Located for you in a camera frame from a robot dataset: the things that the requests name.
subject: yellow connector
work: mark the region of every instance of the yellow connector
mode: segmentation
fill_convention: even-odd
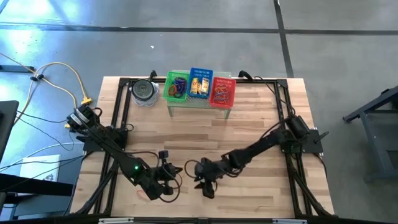
[[[82,101],[81,103],[82,103],[82,104],[89,105],[92,101],[93,101],[93,100],[92,100],[91,98],[84,97],[84,98],[83,98],[83,101]]]

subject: yellow cable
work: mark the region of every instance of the yellow cable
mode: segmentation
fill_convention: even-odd
[[[65,91],[65,92],[67,92],[67,93],[73,98],[73,105],[75,106],[75,109],[77,108],[77,106],[76,106],[76,98],[75,98],[75,96],[73,96],[73,94],[71,94],[68,90],[66,90],[66,89],[64,89],[64,88],[62,88],[62,87],[60,87],[60,86],[54,85],[53,83],[51,83],[50,81],[48,81],[46,78],[43,78],[43,80],[44,80],[45,82],[47,82],[48,84],[54,86],[55,88],[58,88],[58,89],[60,89],[60,90],[63,90],[63,91]]]
[[[37,77],[37,76],[38,76],[39,70],[44,69],[44,68],[46,68],[46,67],[48,67],[48,66],[50,66],[50,65],[59,64],[59,65],[64,65],[64,66],[68,67],[70,70],[72,70],[72,71],[74,72],[74,74],[76,75],[76,77],[77,77],[77,79],[78,79],[78,81],[79,81],[79,83],[80,83],[81,92],[83,93],[83,101],[82,101],[81,103],[83,104],[83,103],[90,103],[90,102],[91,102],[91,98],[88,98],[87,95],[86,95],[86,92],[85,92],[85,90],[84,90],[83,83],[81,82],[81,79],[80,79],[79,74],[78,74],[78,73],[76,72],[76,70],[73,69],[70,65],[68,65],[68,64],[66,64],[66,63],[62,63],[62,62],[52,62],[52,63],[48,63],[48,64],[46,64],[46,65],[41,66],[41,67],[40,67],[39,69],[37,69],[36,71],[33,71],[33,70],[31,70],[30,68],[26,67],[25,65],[23,65],[23,64],[17,62],[16,60],[14,60],[14,59],[8,57],[7,55],[4,55],[3,53],[0,53],[0,54],[3,55],[3,56],[5,56],[5,57],[8,58],[9,60],[12,60],[13,62],[19,64],[20,66],[24,67],[26,70],[32,72],[32,73],[34,74],[34,77]],[[60,86],[57,86],[57,85],[51,83],[51,82],[48,81],[46,78],[43,78],[43,80],[44,80],[45,82],[47,82],[48,84],[50,84],[51,86],[53,86],[53,87],[55,87],[55,88],[58,88],[58,89],[60,89],[60,90],[63,90],[63,91],[65,91],[65,92],[67,92],[67,93],[73,98],[73,105],[74,105],[74,107],[77,108],[77,105],[76,105],[76,98],[75,98],[75,96],[73,96],[72,93],[70,93],[68,90],[66,90],[66,89],[64,89],[64,88],[62,88],[62,87],[60,87]],[[22,113],[25,112],[25,110],[26,110],[26,108],[27,108],[27,106],[28,106],[28,104],[29,104],[29,102],[30,102],[30,99],[32,98],[32,87],[33,87],[33,82],[34,82],[34,81],[31,81],[31,83],[30,83],[29,92],[28,92],[28,95],[27,95],[27,99],[26,99],[25,105],[24,105],[24,107],[23,107],[23,109],[22,109],[22,111],[21,111]],[[16,118],[16,120],[14,121],[14,125],[19,121],[19,119],[20,119],[21,116],[22,116],[22,113],[20,113],[19,116]]]
[[[62,63],[62,62],[52,62],[52,63],[48,63],[48,64],[46,64],[46,65],[43,65],[43,66],[41,66],[39,69],[36,70],[36,72],[35,72],[35,77],[37,77],[38,72],[39,72],[41,69],[47,68],[47,67],[50,66],[50,65],[64,65],[64,66],[68,67],[71,71],[73,71],[74,74],[75,74],[76,77],[77,77],[77,80],[79,81],[80,88],[81,88],[81,92],[83,93],[83,97],[84,97],[84,98],[87,98],[86,91],[85,91],[85,89],[84,89],[84,87],[83,87],[83,83],[81,82],[79,73],[77,73],[75,69],[73,69],[70,65],[68,65],[68,64],[66,64],[66,63]]]

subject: blue basket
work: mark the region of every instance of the blue basket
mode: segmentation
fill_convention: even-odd
[[[201,83],[202,78],[207,78],[209,79],[209,88],[208,88],[208,94],[207,95],[199,95],[199,94],[193,94],[191,92],[191,82],[193,78],[198,78],[198,81]],[[188,81],[188,88],[187,88],[187,94],[188,96],[192,97],[197,97],[197,98],[203,98],[203,99],[208,99],[211,93],[211,83],[213,82],[213,71],[212,70],[207,70],[207,69],[202,69],[202,68],[191,68],[191,72],[189,73],[189,81]]]

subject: plastic basket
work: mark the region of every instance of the plastic basket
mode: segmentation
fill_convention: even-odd
[[[209,79],[209,87],[208,87],[207,95],[190,93],[191,92],[191,82],[192,82],[193,78],[198,78],[198,81],[200,83],[203,78]],[[191,68],[191,72],[189,74],[188,86],[187,86],[187,94],[192,97],[208,99],[210,96],[212,82],[213,82],[213,71],[212,70],[207,70],[207,69],[202,69],[202,68]]]
[[[225,101],[225,103],[217,102],[215,100],[216,96],[215,91],[218,86],[225,86],[227,88],[228,99]],[[209,99],[210,105],[217,108],[226,108],[226,109],[232,108],[234,106],[235,88],[236,88],[236,80],[230,78],[214,77],[213,87],[211,88],[210,99]]]
[[[164,84],[163,90],[163,98],[165,98],[167,101],[172,102],[185,102],[187,100],[187,92],[184,92],[180,98],[169,96],[169,87],[174,83],[175,78],[184,78],[188,81],[189,74],[180,72],[167,72],[166,83]]]

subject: cable clamp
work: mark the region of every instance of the cable clamp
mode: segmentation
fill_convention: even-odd
[[[30,77],[29,79],[32,80],[32,81],[37,82],[37,81],[41,80],[42,78],[44,78],[44,75],[43,75],[43,74],[40,74],[40,75],[38,75],[37,77],[32,76],[32,77]]]

